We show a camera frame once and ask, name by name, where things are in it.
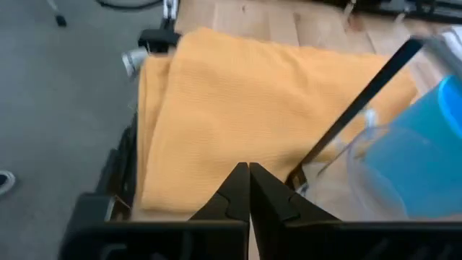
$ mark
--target orange cloth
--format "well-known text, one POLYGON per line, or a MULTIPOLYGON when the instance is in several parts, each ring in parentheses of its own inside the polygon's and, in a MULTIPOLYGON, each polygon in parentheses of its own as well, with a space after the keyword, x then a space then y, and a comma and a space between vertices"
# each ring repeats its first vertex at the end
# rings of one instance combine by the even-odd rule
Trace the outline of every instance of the orange cloth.
MULTIPOLYGON (((140 75, 141 207, 195 211, 242 161, 284 180, 387 60, 208 29, 183 36, 172 58, 149 57, 140 75)), ((415 94, 402 71, 369 107, 385 124, 415 94)), ((355 119, 341 138, 363 128, 355 119)))

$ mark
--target folded towel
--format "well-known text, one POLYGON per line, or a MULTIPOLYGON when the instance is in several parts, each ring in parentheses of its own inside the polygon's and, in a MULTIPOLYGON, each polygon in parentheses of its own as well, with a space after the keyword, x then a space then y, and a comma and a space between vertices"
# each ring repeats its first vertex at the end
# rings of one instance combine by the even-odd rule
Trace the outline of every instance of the folded towel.
MULTIPOLYGON (((140 74, 141 207, 196 211, 242 161, 284 180, 386 61, 208 29, 183 36, 172 58, 149 57, 140 74)), ((369 107, 385 124, 415 94, 402 71, 369 107)), ((364 126, 353 120, 342 140, 364 126)))

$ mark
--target wooden surface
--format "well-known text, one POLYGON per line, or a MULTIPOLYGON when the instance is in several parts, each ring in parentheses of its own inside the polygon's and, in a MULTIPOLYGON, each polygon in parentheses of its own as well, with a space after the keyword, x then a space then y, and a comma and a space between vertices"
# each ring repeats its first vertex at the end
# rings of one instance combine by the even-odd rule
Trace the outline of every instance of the wooden surface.
MULTIPOLYGON (((411 35, 429 35, 446 25, 392 17, 353 15, 309 1, 182 0, 176 30, 197 27, 292 46, 315 46, 348 53, 392 55, 411 35)), ((409 63, 420 93, 434 87, 442 72, 420 52, 409 63)))

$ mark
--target blue container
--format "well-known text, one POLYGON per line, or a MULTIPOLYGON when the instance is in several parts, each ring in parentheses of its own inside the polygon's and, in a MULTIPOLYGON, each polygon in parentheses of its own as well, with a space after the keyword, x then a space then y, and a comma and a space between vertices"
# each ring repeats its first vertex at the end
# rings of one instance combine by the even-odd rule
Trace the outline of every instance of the blue container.
POLYGON ((390 125, 408 131, 390 131, 365 153, 364 164, 388 179, 412 219, 462 213, 461 91, 455 77, 444 79, 390 125))

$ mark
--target cable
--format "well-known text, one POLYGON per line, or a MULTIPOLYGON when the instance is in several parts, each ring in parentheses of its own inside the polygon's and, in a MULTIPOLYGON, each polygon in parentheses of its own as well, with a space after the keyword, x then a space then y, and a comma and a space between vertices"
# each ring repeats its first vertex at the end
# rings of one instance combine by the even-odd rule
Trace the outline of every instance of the cable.
POLYGON ((98 4, 100 4, 101 7, 110 8, 110 9, 119 10, 119 11, 143 10, 143 9, 154 7, 162 3, 162 0, 154 0, 154 1, 143 3, 143 4, 137 4, 137 5, 120 5, 120 4, 109 3, 109 2, 106 2, 105 0, 95 0, 95 1, 98 4))

